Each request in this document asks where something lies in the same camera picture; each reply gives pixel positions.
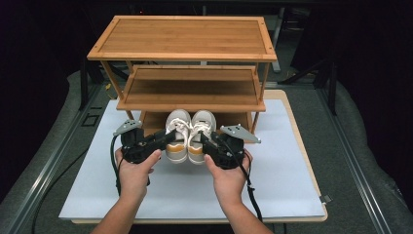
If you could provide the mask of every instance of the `top shelf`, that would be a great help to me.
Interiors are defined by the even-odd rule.
[[[116,16],[88,59],[272,62],[277,56],[260,17]]]

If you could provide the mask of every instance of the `white sneaker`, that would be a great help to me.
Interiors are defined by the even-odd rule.
[[[174,164],[183,163],[188,157],[188,135],[191,116],[186,110],[173,110],[167,119],[167,134],[176,130],[176,140],[167,145],[167,156]]]
[[[192,129],[188,141],[189,160],[196,165],[201,165],[205,162],[203,145],[200,143],[201,134],[210,139],[210,133],[216,131],[216,120],[213,114],[207,110],[200,110],[192,117]]]

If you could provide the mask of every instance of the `forearm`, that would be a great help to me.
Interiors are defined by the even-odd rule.
[[[243,203],[221,204],[221,208],[236,234],[272,233]]]
[[[92,233],[129,233],[141,201],[120,198]]]

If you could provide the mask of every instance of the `hand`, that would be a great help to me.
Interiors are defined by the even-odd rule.
[[[146,195],[149,174],[152,167],[161,159],[161,150],[155,150],[145,161],[140,164],[132,164],[123,159],[121,148],[115,152],[116,162],[121,163],[119,178],[121,181],[121,198],[132,199],[141,202]]]
[[[248,172],[249,160],[252,161],[252,156],[247,150],[245,150],[245,154],[248,156],[244,156],[243,167]],[[231,204],[241,203],[241,193],[245,185],[245,175],[243,171],[238,167],[231,170],[223,170],[217,167],[212,158],[207,154],[205,160],[206,166],[212,173],[213,187],[221,207],[223,205],[230,206]]]

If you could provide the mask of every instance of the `white sheet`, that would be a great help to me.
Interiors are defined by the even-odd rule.
[[[60,218],[101,219],[118,199],[109,148],[113,131],[127,115],[117,111],[116,104],[117,100],[111,100],[106,107]],[[251,181],[263,217],[325,216],[282,101],[266,99],[265,104],[267,111],[260,114],[255,131],[262,143],[245,145],[254,157]],[[133,115],[138,119],[139,111]],[[118,137],[115,148],[120,146]],[[160,221],[226,218],[216,200],[207,167],[193,165],[189,160],[175,165],[163,154],[163,159],[155,165],[155,173],[150,175],[148,194],[137,218]],[[246,189],[243,200],[255,213]]]

